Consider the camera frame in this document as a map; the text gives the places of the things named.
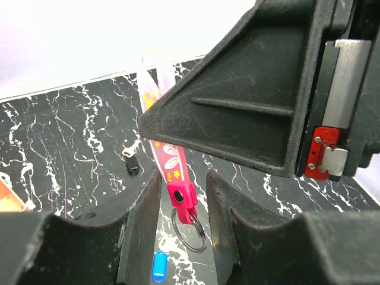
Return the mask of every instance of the key ring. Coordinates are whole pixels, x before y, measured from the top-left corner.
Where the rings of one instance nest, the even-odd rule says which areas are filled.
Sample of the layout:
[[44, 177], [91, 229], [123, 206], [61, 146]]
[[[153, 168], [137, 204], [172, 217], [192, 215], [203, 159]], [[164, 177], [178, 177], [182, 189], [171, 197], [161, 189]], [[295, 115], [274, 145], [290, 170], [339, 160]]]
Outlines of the key ring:
[[192, 212], [190, 212], [190, 217], [191, 217], [192, 221], [194, 222], [195, 230], [197, 231], [198, 236], [200, 238], [202, 238], [202, 245], [201, 245], [200, 248], [194, 248], [187, 241], [185, 241], [185, 239], [183, 238], [183, 234], [178, 229], [178, 226], [177, 226], [177, 223], [176, 223], [176, 219], [175, 219], [176, 215], [177, 215], [177, 209], [173, 208], [173, 211], [172, 211], [172, 224], [173, 224], [174, 231], [176, 232], [177, 237], [179, 238], [179, 240], [183, 243], [183, 245], [187, 249], [189, 249], [190, 251], [192, 251], [192, 252], [194, 252], [196, 254], [200, 254], [200, 253], [204, 252], [206, 250], [206, 248], [207, 248], [207, 245], [206, 245], [206, 234], [204, 233], [202, 224], [198, 220], [198, 218], [196, 217], [196, 215], [194, 215]]

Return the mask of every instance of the black plastic bracket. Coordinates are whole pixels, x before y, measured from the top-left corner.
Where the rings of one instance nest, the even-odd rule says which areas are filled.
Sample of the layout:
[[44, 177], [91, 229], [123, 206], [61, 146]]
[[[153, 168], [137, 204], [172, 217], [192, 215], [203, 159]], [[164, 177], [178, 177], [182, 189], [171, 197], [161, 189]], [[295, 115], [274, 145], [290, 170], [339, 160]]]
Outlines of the black plastic bracket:
[[[378, 25], [380, 23], [380, 4]], [[358, 167], [368, 167], [372, 155], [380, 153], [380, 32], [371, 55], [351, 122], [346, 148], [349, 151], [343, 175], [354, 176]]]
[[291, 220], [215, 171], [206, 187], [218, 285], [380, 284], [380, 211]]
[[343, 9], [338, 2], [258, 1], [142, 115], [141, 135], [294, 174], [318, 61], [325, 42], [347, 25], [334, 19]]
[[75, 220], [48, 212], [0, 215], [1, 284], [150, 284], [162, 178]]
[[297, 176], [302, 176], [306, 162], [309, 157], [309, 150], [313, 139], [314, 129], [322, 125], [323, 116], [327, 104], [328, 95], [338, 60], [339, 47], [334, 46], [334, 42], [327, 42], [319, 69], [318, 81], [315, 86], [314, 95], [311, 98], [308, 115], [306, 117], [306, 131], [303, 133], [302, 144], [299, 151], [299, 161], [297, 163]]

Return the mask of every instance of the black marble surface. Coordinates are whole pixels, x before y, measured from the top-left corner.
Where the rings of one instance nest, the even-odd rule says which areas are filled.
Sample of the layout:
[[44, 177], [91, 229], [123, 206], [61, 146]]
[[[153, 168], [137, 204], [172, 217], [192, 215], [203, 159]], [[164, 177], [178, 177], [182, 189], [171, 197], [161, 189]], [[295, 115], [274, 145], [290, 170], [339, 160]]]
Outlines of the black marble surface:
[[[178, 79], [195, 64], [178, 64]], [[2, 103], [0, 175], [33, 211], [73, 218], [147, 181], [154, 161], [148, 142], [138, 133], [140, 114], [134, 74]], [[121, 156], [123, 148], [132, 145], [141, 165], [136, 177], [128, 174]], [[339, 183], [284, 179], [196, 151], [186, 150], [186, 156], [208, 249], [197, 255], [180, 244], [163, 186], [156, 249], [170, 255], [165, 284], [216, 284], [205, 196], [205, 176], [211, 168], [263, 207], [287, 217], [303, 211], [379, 208], [352, 178]], [[198, 242], [191, 226], [180, 229]]]

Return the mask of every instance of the blue key tag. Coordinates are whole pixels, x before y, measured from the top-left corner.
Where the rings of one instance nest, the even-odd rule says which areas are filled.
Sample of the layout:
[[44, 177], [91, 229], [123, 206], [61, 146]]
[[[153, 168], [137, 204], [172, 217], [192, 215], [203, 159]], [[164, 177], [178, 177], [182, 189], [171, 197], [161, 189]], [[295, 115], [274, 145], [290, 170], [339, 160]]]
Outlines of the blue key tag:
[[166, 278], [167, 256], [163, 251], [158, 251], [154, 254], [152, 279], [155, 283], [162, 283]]

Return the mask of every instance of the pink keychain strap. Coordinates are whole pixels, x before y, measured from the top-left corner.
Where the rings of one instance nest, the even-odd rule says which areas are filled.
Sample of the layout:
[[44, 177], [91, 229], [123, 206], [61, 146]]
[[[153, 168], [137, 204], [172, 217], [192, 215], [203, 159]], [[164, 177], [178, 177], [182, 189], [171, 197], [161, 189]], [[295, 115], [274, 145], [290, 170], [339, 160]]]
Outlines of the pink keychain strap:
[[[137, 71], [137, 85], [142, 112], [148, 110], [170, 88], [175, 85], [174, 66], [169, 62], [157, 67], [159, 86], [143, 66]], [[177, 209], [178, 219], [183, 224], [194, 224], [198, 204], [195, 185], [190, 181], [183, 147], [165, 142], [149, 140], [157, 167], [166, 182], [170, 200]]]

